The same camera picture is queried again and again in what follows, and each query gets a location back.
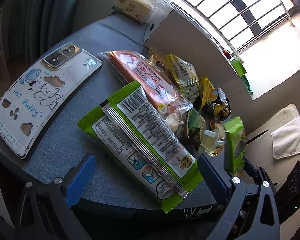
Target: green snack wrapper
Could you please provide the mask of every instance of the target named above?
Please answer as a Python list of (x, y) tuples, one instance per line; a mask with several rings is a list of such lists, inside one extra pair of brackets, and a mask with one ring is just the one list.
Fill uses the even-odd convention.
[(197, 160), (146, 99), (140, 83), (133, 81), (114, 93), (102, 104), (102, 110), (157, 176), (176, 191), (166, 199), (157, 199), (163, 211), (169, 212), (202, 180)]
[(194, 108), (191, 108), (186, 122), (186, 139), (190, 141), (196, 151), (200, 148), (205, 127), (205, 119)]
[(225, 151), (226, 171), (233, 176), (244, 168), (244, 153), (246, 145), (246, 133), (240, 117), (235, 117), (223, 124), (227, 138), (227, 150)]
[(115, 127), (100, 106), (84, 116), (78, 126), (100, 140), (109, 155), (152, 195), (164, 212), (169, 212), (182, 200), (176, 190), (132, 146), (124, 133)]

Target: white towel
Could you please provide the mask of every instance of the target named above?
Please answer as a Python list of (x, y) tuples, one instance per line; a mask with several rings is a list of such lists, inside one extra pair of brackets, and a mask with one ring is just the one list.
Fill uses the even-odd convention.
[(300, 117), (271, 133), (273, 157), (285, 158), (300, 153)]

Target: clear plastic bag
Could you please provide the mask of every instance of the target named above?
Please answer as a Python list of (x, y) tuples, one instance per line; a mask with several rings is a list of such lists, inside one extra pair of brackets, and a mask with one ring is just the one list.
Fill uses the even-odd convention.
[(184, 98), (172, 83), (167, 82), (148, 59), (136, 51), (108, 51), (101, 54), (128, 82), (138, 81), (148, 101), (159, 112), (177, 137), (184, 129), (184, 113), (192, 103)]
[(158, 13), (167, 14), (171, 10), (165, 0), (116, 0), (112, 8), (141, 24), (148, 23)]

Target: green object on windowsill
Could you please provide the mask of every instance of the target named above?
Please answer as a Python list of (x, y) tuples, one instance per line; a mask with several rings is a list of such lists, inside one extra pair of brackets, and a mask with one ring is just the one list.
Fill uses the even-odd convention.
[(248, 92), (250, 94), (253, 94), (253, 91), (251, 90), (250, 88), (250, 84), (249, 84), (249, 81), (247, 80), (246, 76), (245, 75), (242, 75), (241, 76), (241, 79), (242, 79), (242, 82), (244, 83), (245, 87), (247, 88)]
[(246, 73), (244, 66), (238, 59), (235, 58), (234, 60), (230, 61), (230, 63), (239, 75), (239, 77), (242, 77)]

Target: white phone case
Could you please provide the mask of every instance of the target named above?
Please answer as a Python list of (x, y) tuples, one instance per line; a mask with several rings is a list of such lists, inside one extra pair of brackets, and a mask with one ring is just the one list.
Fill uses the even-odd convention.
[(32, 65), (0, 99), (0, 135), (21, 159), (66, 98), (102, 65), (84, 49), (76, 50), (58, 68), (49, 66), (46, 57)]

